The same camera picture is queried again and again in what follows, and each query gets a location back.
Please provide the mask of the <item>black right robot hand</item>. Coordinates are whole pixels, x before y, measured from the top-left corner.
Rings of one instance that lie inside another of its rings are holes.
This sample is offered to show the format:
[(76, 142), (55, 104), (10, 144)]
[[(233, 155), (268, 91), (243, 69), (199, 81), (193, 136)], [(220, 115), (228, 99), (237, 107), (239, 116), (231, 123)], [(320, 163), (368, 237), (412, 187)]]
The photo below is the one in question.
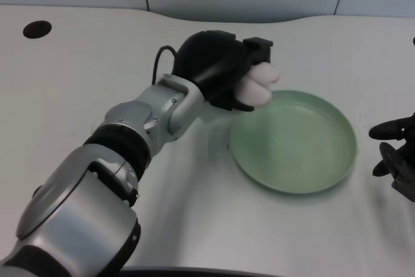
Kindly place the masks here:
[(414, 202), (414, 116), (378, 124), (368, 135), (381, 142), (382, 160), (374, 167), (372, 175), (391, 175), (392, 188)]

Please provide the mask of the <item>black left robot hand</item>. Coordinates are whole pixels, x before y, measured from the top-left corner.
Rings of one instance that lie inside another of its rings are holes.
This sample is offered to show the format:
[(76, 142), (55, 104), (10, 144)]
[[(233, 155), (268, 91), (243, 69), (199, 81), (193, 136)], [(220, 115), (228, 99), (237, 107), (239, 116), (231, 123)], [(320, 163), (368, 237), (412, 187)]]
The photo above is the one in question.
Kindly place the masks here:
[(251, 112), (253, 105), (236, 98), (236, 85), (252, 66), (270, 62), (272, 46), (272, 41), (259, 37), (239, 41), (221, 30), (198, 32), (177, 51), (172, 74), (192, 82), (217, 108)]

